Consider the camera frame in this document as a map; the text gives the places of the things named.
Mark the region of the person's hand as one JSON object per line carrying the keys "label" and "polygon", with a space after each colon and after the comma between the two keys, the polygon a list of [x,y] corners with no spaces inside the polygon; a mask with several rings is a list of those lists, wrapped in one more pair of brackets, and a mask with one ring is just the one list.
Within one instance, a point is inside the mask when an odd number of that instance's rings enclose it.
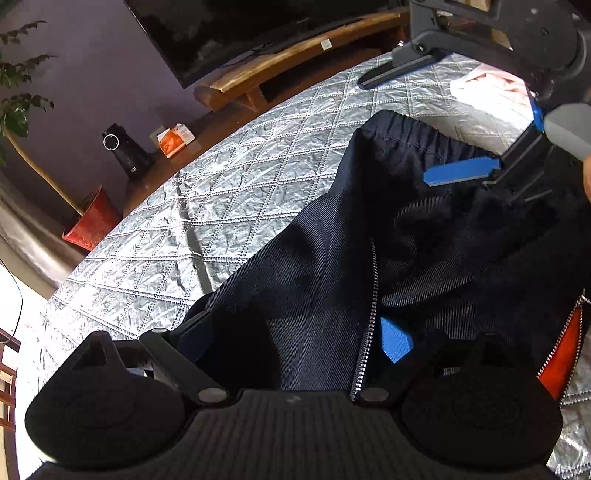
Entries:
{"label": "person's hand", "polygon": [[586,197],[591,202],[591,156],[583,161],[583,188]]}

